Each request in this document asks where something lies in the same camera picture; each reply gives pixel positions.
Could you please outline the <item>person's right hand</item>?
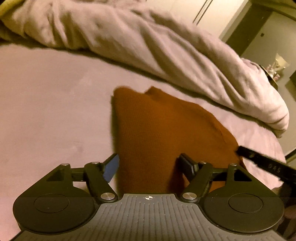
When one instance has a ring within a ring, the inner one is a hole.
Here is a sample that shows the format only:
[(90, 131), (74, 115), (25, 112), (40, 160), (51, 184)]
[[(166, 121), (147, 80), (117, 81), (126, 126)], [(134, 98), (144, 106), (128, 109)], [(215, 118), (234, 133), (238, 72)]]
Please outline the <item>person's right hand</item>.
[(276, 231), (286, 240), (295, 240), (295, 184), (283, 183), (272, 191), (281, 199), (285, 207)]

